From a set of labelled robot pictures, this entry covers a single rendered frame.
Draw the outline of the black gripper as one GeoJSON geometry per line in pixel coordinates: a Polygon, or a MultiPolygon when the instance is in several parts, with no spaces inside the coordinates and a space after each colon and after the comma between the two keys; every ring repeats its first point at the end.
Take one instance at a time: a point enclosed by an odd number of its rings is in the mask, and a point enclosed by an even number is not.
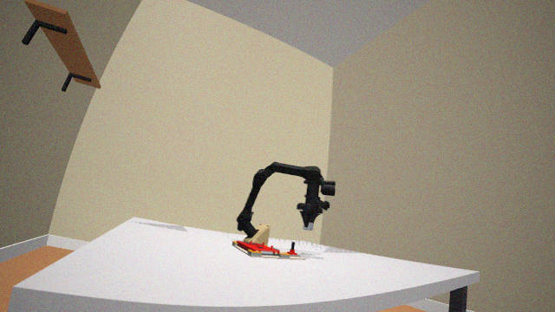
{"type": "Polygon", "coordinates": [[[302,219],[304,221],[304,226],[308,227],[309,223],[315,223],[315,220],[317,218],[317,216],[319,216],[319,213],[323,213],[323,208],[318,208],[317,205],[313,205],[313,200],[315,198],[318,198],[318,194],[314,193],[314,192],[307,192],[307,194],[305,194],[306,200],[304,203],[299,203],[297,205],[297,209],[298,210],[302,210],[299,211],[302,219]]]}

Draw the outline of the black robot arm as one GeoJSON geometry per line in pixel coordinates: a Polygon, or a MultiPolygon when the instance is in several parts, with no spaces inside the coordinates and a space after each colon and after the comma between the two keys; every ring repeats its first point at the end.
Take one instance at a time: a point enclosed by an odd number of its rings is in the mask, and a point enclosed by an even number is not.
{"type": "MultiPolygon", "coordinates": [[[[318,194],[319,186],[321,186],[320,192],[323,195],[335,196],[336,181],[323,181],[323,177],[318,166],[293,166],[273,162],[265,169],[258,170],[258,172],[254,175],[252,189],[249,193],[245,208],[237,217],[238,230],[243,231],[247,235],[247,238],[252,238],[259,231],[259,229],[256,230],[256,228],[250,223],[252,214],[254,214],[254,212],[252,212],[252,207],[260,188],[274,172],[290,174],[306,179],[304,183],[308,185],[307,192],[314,192],[318,194]]],[[[320,200],[320,197],[319,199],[315,198],[313,200],[313,205],[317,205],[318,208],[323,208],[326,211],[330,208],[329,203],[327,201],[323,202],[320,200]]]]}

